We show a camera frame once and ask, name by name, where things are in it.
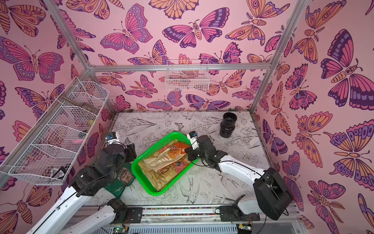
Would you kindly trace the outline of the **beige orange chips bag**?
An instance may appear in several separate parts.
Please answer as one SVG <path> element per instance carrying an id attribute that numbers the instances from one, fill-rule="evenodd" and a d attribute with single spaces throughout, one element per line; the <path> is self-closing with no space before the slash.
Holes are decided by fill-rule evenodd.
<path id="1" fill-rule="evenodd" d="M 177 139 L 169 142 L 166 146 L 157 150 L 148 158 L 139 162 L 140 168 L 158 171 L 185 156 L 185 150 L 190 146 Z"/>

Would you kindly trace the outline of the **tan kraft Chips bag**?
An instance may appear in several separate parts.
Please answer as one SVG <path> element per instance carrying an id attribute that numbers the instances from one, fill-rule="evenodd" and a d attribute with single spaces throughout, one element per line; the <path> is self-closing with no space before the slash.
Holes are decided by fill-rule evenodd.
<path id="1" fill-rule="evenodd" d="M 176 176 L 172 167 L 164 167 L 158 171 L 141 168 L 143 174 L 148 178 L 156 191 L 164 189 Z"/>

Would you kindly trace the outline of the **orange brown chips bag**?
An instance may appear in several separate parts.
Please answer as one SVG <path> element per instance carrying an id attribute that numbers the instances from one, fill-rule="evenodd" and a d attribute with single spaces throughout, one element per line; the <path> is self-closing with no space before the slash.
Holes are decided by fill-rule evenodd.
<path id="1" fill-rule="evenodd" d="M 180 160 L 158 170 L 156 172 L 157 179 L 156 182 L 161 187 L 166 186 L 170 183 L 177 175 L 179 175 L 182 171 L 184 171 L 187 166 L 189 166 L 191 162 L 185 158 L 181 158 Z"/>

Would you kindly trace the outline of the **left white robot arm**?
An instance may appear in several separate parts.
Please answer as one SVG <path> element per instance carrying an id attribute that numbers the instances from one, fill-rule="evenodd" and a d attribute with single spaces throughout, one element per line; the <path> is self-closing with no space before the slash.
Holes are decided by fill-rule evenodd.
<path id="1" fill-rule="evenodd" d="M 90 234 L 113 221 L 125 222 L 131 217 L 120 199 L 108 201 L 101 209 L 79 223 L 66 228 L 74 214 L 96 193 L 112 184 L 125 163 L 137 157 L 133 143 L 114 142 L 104 147 L 98 157 L 70 180 L 69 186 L 53 207 L 29 230 L 30 234 Z"/>

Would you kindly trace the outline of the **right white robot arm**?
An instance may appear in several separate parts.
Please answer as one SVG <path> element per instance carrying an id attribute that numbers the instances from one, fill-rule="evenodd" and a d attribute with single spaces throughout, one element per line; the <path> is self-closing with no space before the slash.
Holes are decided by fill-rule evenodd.
<path id="1" fill-rule="evenodd" d="M 278 220 L 281 215 L 289 215 L 287 208 L 294 196 L 277 170 L 247 165 L 229 153 L 217 150 L 207 135 L 198 136 L 193 131 L 187 134 L 187 138 L 191 145 L 186 149 L 190 162 L 200 160 L 203 167 L 229 174 L 253 187 L 255 197 L 240 196 L 232 205 L 233 209 L 244 215 L 262 212 L 272 220 Z"/>

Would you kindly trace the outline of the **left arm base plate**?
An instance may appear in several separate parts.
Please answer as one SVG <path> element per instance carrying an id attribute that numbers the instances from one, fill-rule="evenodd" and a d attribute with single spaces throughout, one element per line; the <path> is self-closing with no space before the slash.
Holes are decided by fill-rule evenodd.
<path id="1" fill-rule="evenodd" d="M 113 214 L 115 214 L 115 218 L 111 224 L 140 223 L 143 207 L 128 207 L 122 200 L 117 198 L 108 201 L 107 205 L 113 209 Z"/>

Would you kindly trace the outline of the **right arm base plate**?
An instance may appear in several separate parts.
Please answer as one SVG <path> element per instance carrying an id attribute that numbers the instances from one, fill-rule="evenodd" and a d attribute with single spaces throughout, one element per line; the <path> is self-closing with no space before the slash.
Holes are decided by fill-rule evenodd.
<path id="1" fill-rule="evenodd" d="M 222 222 L 234 222 L 234 221 L 260 221 L 259 213 L 250 213 L 244 214 L 238 206 L 238 203 L 241 199 L 243 199 L 245 195 L 240 196 L 237 198 L 234 203 L 230 206 L 220 206 L 219 208 L 215 209 L 215 213 L 220 216 Z"/>

